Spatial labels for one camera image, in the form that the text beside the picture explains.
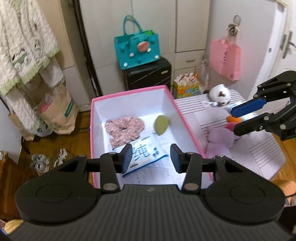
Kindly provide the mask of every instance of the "orange ball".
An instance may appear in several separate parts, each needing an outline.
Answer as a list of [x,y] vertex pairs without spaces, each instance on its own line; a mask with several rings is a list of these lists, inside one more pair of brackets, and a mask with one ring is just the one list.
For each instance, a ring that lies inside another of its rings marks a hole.
[[242,122],[241,117],[234,118],[232,115],[227,116],[226,119],[227,119],[228,122],[236,122],[236,123],[241,123]]

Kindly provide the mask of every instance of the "gift bag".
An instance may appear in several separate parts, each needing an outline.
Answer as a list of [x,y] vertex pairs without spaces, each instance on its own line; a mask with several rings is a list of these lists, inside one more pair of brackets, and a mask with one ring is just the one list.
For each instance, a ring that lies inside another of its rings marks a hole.
[[12,123],[16,126],[16,128],[20,131],[22,136],[26,141],[32,141],[34,139],[34,134],[30,133],[25,129],[20,119],[17,117],[16,114],[9,113],[8,114],[9,119],[12,121]]
[[179,75],[173,84],[173,96],[175,99],[200,95],[198,74],[193,73]]
[[241,48],[231,37],[213,40],[210,46],[210,66],[231,81],[239,80],[241,74]]
[[37,107],[37,112],[55,133],[70,134],[75,128],[77,105],[63,84],[49,94],[53,97],[52,103],[47,103],[43,99]]
[[[138,27],[139,32],[126,34],[126,22],[131,19]],[[153,30],[143,31],[137,20],[127,15],[123,20],[124,35],[114,38],[114,46],[119,67],[129,69],[160,59],[158,34]]]

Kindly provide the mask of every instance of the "door handle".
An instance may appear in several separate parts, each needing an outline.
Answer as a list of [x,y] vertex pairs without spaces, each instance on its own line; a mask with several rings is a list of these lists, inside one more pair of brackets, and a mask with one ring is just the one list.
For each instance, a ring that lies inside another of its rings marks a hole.
[[293,47],[296,48],[295,44],[291,42],[292,36],[293,36],[293,32],[290,31],[289,32],[289,37],[288,37],[288,42],[287,42],[287,45],[286,45],[286,48],[285,48],[285,51],[284,51],[284,54],[283,54],[283,58],[286,58],[287,54],[288,54],[288,51],[291,50],[290,45],[292,45]]

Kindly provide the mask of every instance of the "stuffed toy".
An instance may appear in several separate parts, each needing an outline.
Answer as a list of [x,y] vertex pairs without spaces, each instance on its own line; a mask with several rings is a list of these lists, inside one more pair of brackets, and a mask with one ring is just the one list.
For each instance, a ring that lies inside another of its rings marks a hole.
[[226,105],[230,100],[229,89],[223,84],[217,85],[209,91],[209,98],[220,106]]
[[224,127],[209,127],[208,145],[206,150],[207,158],[215,156],[231,157],[229,148],[234,145],[234,141],[239,139],[233,131]]

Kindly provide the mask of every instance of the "pink toy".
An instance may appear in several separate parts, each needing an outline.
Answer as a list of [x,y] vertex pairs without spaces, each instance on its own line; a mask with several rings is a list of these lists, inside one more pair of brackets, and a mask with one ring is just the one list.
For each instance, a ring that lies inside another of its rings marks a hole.
[[226,128],[230,131],[233,131],[236,124],[237,124],[236,122],[229,122],[229,123],[227,123],[226,126],[224,126],[224,128]]
[[224,127],[209,127],[207,158],[214,158],[216,155],[231,157],[229,148],[234,145],[234,141],[239,139],[232,131]]
[[41,113],[44,113],[50,105],[51,105],[51,104],[46,104],[45,106],[43,106],[43,107],[40,109],[40,112],[41,112]]

